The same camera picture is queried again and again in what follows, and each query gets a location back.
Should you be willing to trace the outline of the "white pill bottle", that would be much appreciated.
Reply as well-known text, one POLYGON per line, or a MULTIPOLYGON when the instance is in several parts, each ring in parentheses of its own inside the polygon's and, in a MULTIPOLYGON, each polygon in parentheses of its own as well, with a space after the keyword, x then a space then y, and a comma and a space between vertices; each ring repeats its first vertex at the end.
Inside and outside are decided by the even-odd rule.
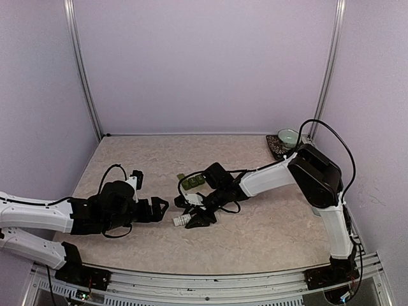
POLYGON ((184 215, 173 218, 173 224, 176 227, 185 226, 185 225, 188 224, 188 222, 190 220, 191 220, 191 215, 190 214, 184 214, 184 215))

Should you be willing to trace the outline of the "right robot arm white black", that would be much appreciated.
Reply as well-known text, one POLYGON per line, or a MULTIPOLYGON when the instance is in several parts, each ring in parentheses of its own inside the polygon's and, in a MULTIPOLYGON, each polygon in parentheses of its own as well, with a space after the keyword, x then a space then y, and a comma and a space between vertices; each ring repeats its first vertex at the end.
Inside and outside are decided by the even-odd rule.
POLYGON ((225 170, 219 163, 213 163, 199 174, 213 191, 206 196, 180 191, 174 199, 175 206, 190 215, 187 229, 216 223, 215 212, 229 203, 237 204, 296 184, 322 218, 330 245, 329 265, 305 271, 308 286, 321 288, 362 277, 363 265, 355 261, 362 247, 353 238, 345 202, 350 186, 343 184, 341 169, 313 145, 297 140, 291 153, 281 161, 253 170, 225 170))

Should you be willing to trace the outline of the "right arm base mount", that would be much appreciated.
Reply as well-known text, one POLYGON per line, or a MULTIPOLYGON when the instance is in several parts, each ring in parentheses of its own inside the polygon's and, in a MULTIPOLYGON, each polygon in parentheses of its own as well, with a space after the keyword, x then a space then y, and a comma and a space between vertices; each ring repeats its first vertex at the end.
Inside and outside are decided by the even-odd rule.
POLYGON ((343 268, 322 266, 307 269, 304 271, 304 276, 308 290, 315 290, 349 282, 352 279, 358 279, 360 277, 360 273, 357 268, 345 270, 343 268))

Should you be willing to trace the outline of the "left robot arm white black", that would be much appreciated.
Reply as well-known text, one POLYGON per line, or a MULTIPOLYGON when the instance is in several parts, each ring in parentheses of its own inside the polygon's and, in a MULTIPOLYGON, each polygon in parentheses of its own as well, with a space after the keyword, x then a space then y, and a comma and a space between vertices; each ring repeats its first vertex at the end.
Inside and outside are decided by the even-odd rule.
POLYGON ((140 199, 137 192, 142 183, 143 172, 135 170, 122 180, 102 179, 97 193, 88 198, 45 201, 1 193, 1 250, 52 268, 59 279, 71 278, 77 284, 89 281, 96 271, 83 264, 75 245, 46 240, 29 229, 112 239, 111 230, 160 222, 169 203, 158 197, 140 199))

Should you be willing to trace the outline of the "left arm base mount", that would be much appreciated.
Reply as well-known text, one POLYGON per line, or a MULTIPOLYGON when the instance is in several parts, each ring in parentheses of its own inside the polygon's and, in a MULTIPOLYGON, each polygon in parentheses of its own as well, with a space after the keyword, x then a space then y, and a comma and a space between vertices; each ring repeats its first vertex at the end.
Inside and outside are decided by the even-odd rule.
POLYGON ((69 263, 55 272, 57 280, 100 291, 107 290, 111 275, 109 270, 69 263))

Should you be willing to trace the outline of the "green pill organizer box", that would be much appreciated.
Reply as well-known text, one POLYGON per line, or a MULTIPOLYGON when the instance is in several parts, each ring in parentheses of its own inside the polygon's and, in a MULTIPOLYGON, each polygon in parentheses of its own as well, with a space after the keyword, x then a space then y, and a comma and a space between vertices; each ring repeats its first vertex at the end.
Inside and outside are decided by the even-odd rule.
POLYGON ((182 189, 185 191, 205 184, 205 179, 200 173, 194 174, 187 178, 184 173, 178 173, 177 178, 181 181, 182 189))

